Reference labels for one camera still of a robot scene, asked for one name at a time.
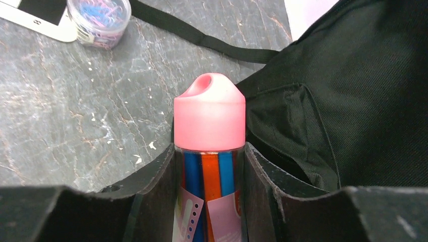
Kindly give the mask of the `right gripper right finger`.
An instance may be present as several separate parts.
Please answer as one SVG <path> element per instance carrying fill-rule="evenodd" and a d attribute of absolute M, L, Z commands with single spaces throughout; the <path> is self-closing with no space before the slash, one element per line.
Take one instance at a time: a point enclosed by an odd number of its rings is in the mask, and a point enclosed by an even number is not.
<path fill-rule="evenodd" d="M 249 241 L 427 241 L 427 189 L 307 184 L 246 144 L 243 207 Z"/>

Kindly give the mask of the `clear jar of paperclips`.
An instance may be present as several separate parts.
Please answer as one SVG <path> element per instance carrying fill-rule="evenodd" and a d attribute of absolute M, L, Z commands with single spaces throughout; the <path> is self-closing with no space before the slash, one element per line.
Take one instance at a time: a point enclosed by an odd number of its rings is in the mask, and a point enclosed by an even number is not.
<path fill-rule="evenodd" d="M 114 48 L 131 18 L 129 0 L 67 0 L 68 15 L 85 46 Z"/>

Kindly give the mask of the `pink capped pencil tube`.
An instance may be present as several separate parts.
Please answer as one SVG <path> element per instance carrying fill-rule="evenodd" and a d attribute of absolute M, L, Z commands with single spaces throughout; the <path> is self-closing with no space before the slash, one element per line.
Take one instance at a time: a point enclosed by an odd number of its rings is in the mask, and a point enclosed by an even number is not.
<path fill-rule="evenodd" d="M 206 73 L 174 100 L 180 173 L 173 241 L 242 241 L 239 164 L 245 98 L 224 75 Z"/>

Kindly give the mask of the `black student backpack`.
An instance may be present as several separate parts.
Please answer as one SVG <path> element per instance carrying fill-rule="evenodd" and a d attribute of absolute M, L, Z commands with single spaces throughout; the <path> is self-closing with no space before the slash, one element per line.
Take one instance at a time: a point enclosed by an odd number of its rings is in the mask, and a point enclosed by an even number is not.
<path fill-rule="evenodd" d="M 326 191 L 427 186 L 427 1 L 339 1 L 281 51 L 240 48 L 140 1 L 134 17 L 263 64 L 237 84 L 246 139 Z"/>

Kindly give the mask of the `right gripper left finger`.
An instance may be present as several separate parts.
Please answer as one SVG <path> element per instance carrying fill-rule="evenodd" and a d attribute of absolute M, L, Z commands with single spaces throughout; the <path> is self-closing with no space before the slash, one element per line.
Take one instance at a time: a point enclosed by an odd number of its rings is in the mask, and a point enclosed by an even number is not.
<path fill-rule="evenodd" d="M 171 241 L 174 145 L 99 192 L 1 187 L 1 241 Z"/>

